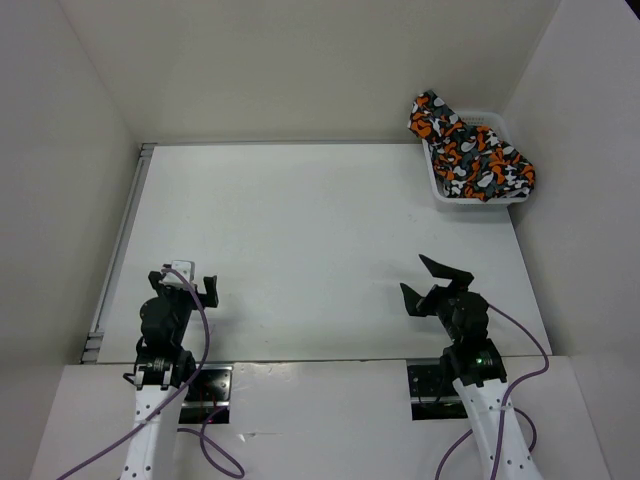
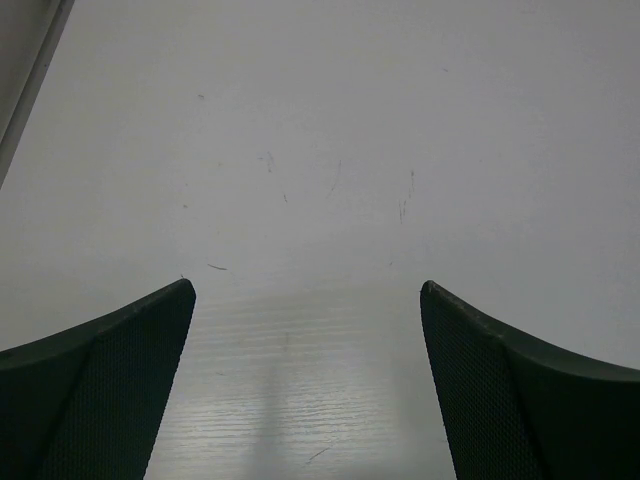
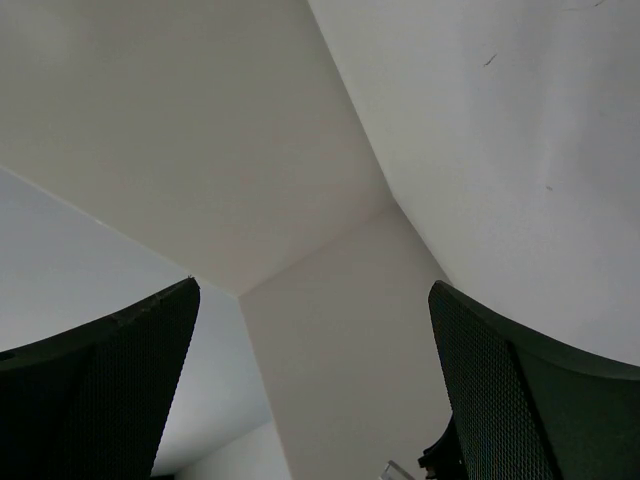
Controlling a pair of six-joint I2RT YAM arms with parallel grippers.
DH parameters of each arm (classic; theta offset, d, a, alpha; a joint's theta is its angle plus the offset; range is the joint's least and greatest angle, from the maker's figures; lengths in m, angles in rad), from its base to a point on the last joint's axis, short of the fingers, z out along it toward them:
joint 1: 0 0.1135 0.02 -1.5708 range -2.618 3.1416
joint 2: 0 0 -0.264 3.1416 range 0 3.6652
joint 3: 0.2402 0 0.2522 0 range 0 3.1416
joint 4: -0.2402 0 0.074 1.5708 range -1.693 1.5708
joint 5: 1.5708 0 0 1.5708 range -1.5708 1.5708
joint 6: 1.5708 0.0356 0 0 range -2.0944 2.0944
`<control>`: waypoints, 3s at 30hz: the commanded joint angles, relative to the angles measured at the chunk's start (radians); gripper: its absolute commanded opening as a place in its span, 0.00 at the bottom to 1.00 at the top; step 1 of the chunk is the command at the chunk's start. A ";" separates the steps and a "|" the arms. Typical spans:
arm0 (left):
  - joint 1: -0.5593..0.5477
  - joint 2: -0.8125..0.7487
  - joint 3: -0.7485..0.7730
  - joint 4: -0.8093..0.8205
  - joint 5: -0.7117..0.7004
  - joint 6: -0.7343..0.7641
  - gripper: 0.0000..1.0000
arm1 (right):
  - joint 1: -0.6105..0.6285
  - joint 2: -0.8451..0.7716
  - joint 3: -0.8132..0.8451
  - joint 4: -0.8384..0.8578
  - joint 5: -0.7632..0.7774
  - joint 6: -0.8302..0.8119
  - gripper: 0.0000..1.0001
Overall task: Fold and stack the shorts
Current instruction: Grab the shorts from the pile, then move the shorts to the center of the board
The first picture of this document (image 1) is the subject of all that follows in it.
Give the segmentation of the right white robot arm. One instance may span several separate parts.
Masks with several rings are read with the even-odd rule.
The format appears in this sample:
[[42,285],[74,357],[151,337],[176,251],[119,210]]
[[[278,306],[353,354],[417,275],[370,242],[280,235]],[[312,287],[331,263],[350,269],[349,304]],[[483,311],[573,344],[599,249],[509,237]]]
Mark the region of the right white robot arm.
[[[475,439],[485,479],[540,479],[534,463],[534,443],[527,443],[518,418],[523,412],[512,401],[512,392],[524,381],[546,373],[549,356],[540,342],[518,321],[470,290],[472,273],[443,265],[423,254],[421,262],[432,277],[447,285],[434,285],[422,296],[407,284],[400,285],[406,311],[411,317],[436,317],[451,345],[443,350],[438,370],[440,385],[461,400],[471,428],[443,455],[435,477],[466,439]],[[538,348],[543,366],[510,382],[502,357],[489,338],[489,312],[503,316],[518,327]]]

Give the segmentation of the orange camouflage shorts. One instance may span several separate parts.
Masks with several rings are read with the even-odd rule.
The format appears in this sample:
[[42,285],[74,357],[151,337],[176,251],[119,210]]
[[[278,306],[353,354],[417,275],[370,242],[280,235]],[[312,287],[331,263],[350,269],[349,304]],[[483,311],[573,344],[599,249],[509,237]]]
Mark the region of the orange camouflage shorts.
[[463,120],[432,90],[413,101],[408,129],[426,146],[447,199],[489,203],[534,190],[536,171],[527,158],[490,126]]

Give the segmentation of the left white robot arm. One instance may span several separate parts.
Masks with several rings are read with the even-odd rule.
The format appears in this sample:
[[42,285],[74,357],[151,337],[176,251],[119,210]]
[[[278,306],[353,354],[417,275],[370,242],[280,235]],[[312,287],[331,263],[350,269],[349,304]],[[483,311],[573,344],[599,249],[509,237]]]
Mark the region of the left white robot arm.
[[174,260],[149,273],[155,296],[139,314],[141,338],[133,371],[135,415],[123,479],[170,479],[182,402],[196,394],[204,362],[194,359],[182,342],[194,311],[205,331],[204,356],[210,348],[210,329],[204,310],[218,306],[217,277],[194,281],[195,263]]

